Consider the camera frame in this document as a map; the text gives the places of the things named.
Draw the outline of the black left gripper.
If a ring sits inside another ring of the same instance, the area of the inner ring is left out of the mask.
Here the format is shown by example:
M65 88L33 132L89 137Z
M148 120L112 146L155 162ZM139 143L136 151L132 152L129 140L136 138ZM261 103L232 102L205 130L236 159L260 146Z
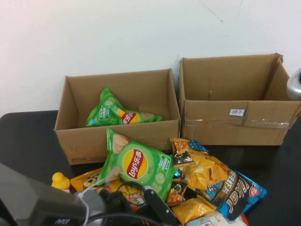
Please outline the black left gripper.
M176 226L177 218L160 196L150 187L142 190L144 204L135 212L144 217L151 218L160 226Z

